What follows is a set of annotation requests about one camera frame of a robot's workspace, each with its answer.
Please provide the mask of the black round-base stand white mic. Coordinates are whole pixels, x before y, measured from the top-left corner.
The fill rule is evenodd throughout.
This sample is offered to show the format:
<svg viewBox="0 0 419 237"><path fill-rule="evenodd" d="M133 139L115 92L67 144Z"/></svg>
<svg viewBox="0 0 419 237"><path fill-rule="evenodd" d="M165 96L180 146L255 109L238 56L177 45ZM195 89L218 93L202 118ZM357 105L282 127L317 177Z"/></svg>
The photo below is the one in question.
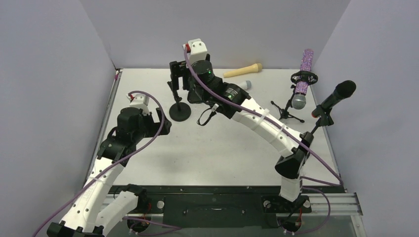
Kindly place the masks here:
<svg viewBox="0 0 419 237"><path fill-rule="evenodd" d="M177 90L174 89L171 81L168 81L168 85L175 100L175 103L169 109L170 118L176 122L187 120L191 115L190 106L184 102L181 102L182 98L178 96Z"/></svg>

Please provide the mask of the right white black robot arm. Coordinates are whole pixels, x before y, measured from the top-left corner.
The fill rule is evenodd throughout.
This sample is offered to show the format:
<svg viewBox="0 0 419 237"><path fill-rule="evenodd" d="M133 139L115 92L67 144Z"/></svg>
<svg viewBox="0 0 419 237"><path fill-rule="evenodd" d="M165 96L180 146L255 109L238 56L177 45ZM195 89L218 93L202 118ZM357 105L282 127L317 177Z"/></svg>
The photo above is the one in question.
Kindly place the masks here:
<svg viewBox="0 0 419 237"><path fill-rule="evenodd" d="M275 170L281 176L279 206L285 211L293 210L302 192L300 172L309 157L312 133L300 133L271 116L245 90L215 76L209 60L199 60L192 65L186 61L172 61L169 69L168 84L177 104L181 101L177 91L179 79L182 79L190 104L206 104L211 117L222 114L241 123L279 152L280 158L275 164Z"/></svg>

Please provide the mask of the white microphone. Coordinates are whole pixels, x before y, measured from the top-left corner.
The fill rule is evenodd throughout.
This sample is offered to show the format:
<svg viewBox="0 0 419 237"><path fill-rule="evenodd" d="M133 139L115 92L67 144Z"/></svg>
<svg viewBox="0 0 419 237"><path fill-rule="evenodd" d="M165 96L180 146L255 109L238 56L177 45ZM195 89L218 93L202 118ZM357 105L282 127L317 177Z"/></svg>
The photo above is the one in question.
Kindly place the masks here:
<svg viewBox="0 0 419 237"><path fill-rule="evenodd" d="M237 86L239 86L243 90L248 90L248 89L251 89L252 83L251 81L246 80L246 81L238 83Z"/></svg>

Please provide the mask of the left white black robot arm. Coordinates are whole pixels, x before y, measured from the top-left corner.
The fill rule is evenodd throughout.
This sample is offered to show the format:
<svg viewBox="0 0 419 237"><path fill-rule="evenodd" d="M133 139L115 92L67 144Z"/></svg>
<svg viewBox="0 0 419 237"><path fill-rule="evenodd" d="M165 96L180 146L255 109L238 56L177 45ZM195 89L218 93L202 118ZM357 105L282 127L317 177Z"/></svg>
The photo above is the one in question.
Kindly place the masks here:
<svg viewBox="0 0 419 237"><path fill-rule="evenodd" d="M49 224L47 236L105 237L129 212L146 209L146 190L133 184L123 186L121 194L105 208L102 204L129 159L158 136L169 134L171 122L162 107L157 107L156 112L158 122L145 105L121 110L117 126L100 145L84 187L65 204L69 210L62 219Z"/></svg>

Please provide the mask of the black microphone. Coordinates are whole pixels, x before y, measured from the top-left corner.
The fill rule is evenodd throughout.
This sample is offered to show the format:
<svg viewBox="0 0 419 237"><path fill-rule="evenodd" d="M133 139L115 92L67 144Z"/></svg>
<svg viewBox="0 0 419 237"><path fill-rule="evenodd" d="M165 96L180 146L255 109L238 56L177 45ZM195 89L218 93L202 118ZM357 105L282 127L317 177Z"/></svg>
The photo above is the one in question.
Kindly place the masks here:
<svg viewBox="0 0 419 237"><path fill-rule="evenodd" d="M335 87L332 94L329 95L321 104L317 105L316 108L312 111L312 117L318 118L323 114L329 113L332 108L340 101L351 97L356 88L356 83L351 80L346 80L339 83Z"/></svg>

